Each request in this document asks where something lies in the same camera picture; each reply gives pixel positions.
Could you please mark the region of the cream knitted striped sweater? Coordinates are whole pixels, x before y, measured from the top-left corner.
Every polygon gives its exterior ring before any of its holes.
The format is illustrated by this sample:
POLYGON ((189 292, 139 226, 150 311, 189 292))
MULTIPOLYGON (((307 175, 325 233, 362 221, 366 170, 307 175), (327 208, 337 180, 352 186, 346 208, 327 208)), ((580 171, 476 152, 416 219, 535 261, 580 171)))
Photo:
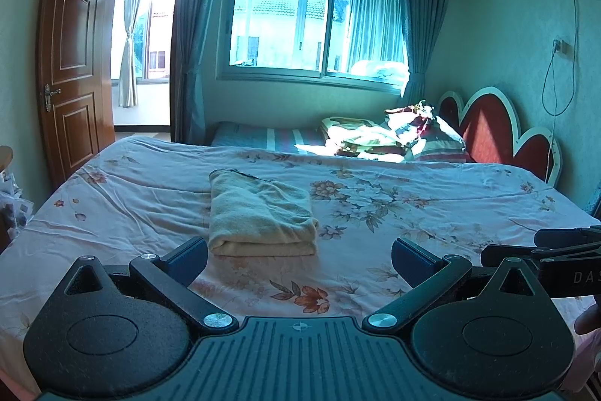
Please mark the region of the cream knitted striped sweater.
POLYGON ((306 190, 234 169, 209 175, 215 256, 313 256, 319 222, 306 190))

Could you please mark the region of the pink floral bed quilt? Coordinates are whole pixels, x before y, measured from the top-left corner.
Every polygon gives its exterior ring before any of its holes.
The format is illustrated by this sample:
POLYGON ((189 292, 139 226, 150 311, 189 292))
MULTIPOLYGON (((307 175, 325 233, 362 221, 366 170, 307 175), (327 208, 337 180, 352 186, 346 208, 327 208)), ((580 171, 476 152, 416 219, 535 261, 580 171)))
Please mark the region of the pink floral bed quilt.
POLYGON ((390 261, 398 238, 476 262, 490 244, 529 246, 540 229, 594 224, 552 186, 511 166, 384 163, 133 136, 76 171, 2 253, 5 375, 37 391, 23 339, 78 257, 125 265, 207 237, 210 176, 219 170, 305 190, 319 223, 313 256, 210 257, 193 290, 239 318, 362 318, 408 290, 390 261))

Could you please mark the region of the red heart-shaped headboard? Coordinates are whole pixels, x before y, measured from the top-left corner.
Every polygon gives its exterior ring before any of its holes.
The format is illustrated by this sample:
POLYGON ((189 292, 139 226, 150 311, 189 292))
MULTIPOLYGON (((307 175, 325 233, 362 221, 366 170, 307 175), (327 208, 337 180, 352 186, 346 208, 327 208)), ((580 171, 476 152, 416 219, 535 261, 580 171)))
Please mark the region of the red heart-shaped headboard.
POLYGON ((486 86, 466 101, 446 92, 438 112, 462 137, 472 162, 523 168, 557 185, 562 154, 553 132, 542 126, 522 130, 515 106, 500 89, 486 86))

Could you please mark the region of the striped pillow with pillowcase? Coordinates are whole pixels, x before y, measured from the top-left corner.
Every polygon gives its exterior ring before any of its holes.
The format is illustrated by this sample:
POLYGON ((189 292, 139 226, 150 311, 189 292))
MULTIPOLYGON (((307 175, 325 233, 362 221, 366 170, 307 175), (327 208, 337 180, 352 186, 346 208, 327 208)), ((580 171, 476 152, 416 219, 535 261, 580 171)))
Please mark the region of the striped pillow with pillowcase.
POLYGON ((405 155, 408 161, 463 164, 470 160, 464 139, 440 116, 422 127, 405 155))

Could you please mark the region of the crumpled colourful blanket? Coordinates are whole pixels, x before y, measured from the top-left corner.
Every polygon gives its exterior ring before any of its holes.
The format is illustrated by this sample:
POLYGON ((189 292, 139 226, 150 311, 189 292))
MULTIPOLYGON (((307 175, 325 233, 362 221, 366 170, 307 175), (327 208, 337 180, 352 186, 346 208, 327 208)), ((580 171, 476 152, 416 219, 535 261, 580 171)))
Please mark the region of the crumpled colourful blanket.
POLYGON ((330 116, 319 130, 337 156, 406 157, 421 138, 440 128, 434 109, 424 101, 384 111, 383 123, 365 118, 330 116))

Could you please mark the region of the striped mattress sheet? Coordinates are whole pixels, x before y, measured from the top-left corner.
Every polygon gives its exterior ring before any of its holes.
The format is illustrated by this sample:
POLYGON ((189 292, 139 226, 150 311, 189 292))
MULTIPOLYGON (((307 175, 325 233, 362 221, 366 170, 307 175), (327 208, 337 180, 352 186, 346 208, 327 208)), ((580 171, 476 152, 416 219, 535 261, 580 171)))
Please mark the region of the striped mattress sheet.
POLYGON ((288 154, 309 154, 308 148, 323 147, 325 139, 314 128, 285 129, 220 122, 212 147, 263 148, 288 154))

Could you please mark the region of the clutter beside bed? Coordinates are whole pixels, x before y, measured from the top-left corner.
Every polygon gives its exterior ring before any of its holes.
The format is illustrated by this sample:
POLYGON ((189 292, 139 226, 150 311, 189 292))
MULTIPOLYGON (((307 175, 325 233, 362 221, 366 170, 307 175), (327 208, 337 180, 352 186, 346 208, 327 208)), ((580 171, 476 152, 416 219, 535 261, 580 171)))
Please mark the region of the clutter beside bed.
POLYGON ((20 234, 33 217, 33 203, 23 197, 23 191, 9 172, 13 150, 2 145, 1 151, 1 251, 20 234))

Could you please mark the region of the white balcony curtain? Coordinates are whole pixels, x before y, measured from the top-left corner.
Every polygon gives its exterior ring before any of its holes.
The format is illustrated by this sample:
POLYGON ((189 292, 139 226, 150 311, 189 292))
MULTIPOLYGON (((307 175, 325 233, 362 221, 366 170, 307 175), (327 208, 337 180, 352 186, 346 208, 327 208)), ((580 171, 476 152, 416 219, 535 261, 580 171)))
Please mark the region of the white balcony curtain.
POLYGON ((133 33, 142 0, 124 0, 123 21, 125 42, 119 72, 119 106, 136 106, 136 63, 134 63, 133 33))

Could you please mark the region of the brown wooden door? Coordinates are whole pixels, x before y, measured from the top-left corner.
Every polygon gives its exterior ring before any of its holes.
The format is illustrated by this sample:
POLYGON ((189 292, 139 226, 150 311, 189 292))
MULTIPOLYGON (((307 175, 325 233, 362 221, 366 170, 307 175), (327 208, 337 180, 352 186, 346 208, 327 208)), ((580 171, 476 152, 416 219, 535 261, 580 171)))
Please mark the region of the brown wooden door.
POLYGON ((115 141, 111 37, 115 0, 41 0, 40 124, 54 189, 115 141))

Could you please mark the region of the teal left curtain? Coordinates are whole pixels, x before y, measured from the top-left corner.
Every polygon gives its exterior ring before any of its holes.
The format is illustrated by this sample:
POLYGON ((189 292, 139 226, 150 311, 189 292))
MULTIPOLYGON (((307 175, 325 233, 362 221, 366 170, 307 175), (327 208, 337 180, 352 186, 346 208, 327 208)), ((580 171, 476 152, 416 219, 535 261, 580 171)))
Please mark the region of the teal left curtain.
POLYGON ((171 139, 202 144, 206 121, 202 59, 213 0, 175 0, 171 39, 171 139))

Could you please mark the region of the wall power socket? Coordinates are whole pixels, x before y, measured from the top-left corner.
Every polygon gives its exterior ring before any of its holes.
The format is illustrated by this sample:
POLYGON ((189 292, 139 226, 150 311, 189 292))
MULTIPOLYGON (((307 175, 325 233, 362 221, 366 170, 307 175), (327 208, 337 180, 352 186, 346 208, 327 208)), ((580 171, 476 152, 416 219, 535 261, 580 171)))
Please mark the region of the wall power socket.
POLYGON ((572 59, 575 55, 575 48, 573 45, 565 40, 555 39, 553 41, 553 54, 562 56, 564 58, 572 59))

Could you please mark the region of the window with white frame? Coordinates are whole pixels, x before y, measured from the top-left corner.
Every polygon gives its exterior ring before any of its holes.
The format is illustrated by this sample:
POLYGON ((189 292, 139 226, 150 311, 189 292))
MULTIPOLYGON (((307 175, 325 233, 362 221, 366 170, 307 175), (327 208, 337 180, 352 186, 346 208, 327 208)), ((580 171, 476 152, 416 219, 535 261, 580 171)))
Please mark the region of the window with white frame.
POLYGON ((408 84, 401 0, 227 0, 225 12, 232 77, 408 84))

